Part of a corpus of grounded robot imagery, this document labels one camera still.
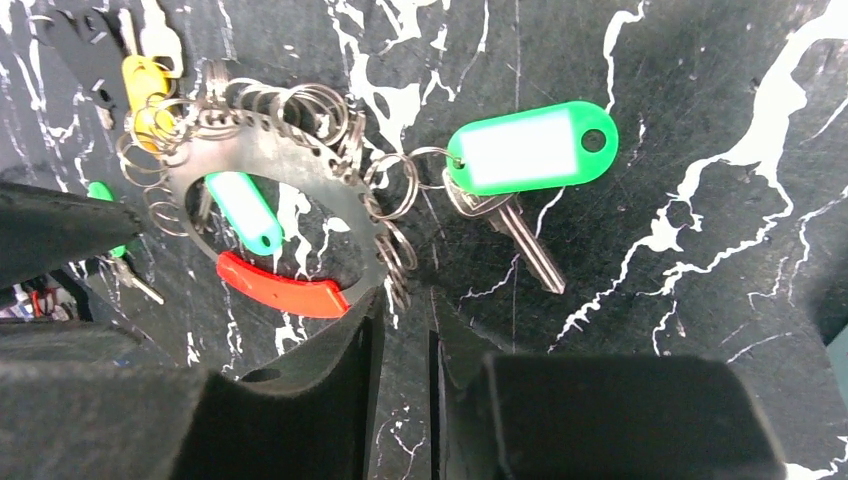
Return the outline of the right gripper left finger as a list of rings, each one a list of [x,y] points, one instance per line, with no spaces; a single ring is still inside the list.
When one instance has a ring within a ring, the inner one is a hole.
[[[1,366],[5,479],[362,479],[383,345],[369,293],[240,379],[69,361]]]

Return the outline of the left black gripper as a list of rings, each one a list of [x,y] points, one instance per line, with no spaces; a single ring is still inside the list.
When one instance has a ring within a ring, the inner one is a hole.
[[[142,222],[131,208],[42,187],[1,184],[1,309],[28,305],[23,311],[1,317],[3,325],[38,325],[91,322],[88,296],[63,268],[87,261],[133,240]],[[69,310],[46,288],[29,292],[28,281],[55,277],[70,293],[75,306]],[[19,295],[27,300],[22,302]]]

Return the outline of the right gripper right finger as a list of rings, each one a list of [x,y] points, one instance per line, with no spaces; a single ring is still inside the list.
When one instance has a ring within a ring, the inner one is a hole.
[[[780,445],[725,364],[508,353],[428,295],[435,479],[782,479]]]

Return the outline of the metal keyring with red handle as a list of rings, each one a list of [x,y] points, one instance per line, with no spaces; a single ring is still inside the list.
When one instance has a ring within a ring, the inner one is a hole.
[[[198,98],[168,93],[154,107],[173,115],[173,126],[157,136],[161,152],[143,150],[125,128],[116,143],[122,172],[132,183],[149,178],[145,191],[163,194],[148,206],[157,227],[191,239],[225,284],[264,306],[316,319],[340,318],[380,287],[397,308],[409,306],[407,277],[416,255],[396,226],[399,212],[384,212],[373,194],[377,166],[361,169],[365,115],[336,90],[234,78],[217,60],[207,64]],[[348,227],[361,253],[356,281],[342,287],[305,274],[288,278],[210,246],[195,228],[188,198],[205,175],[225,171],[290,186],[323,205]]]

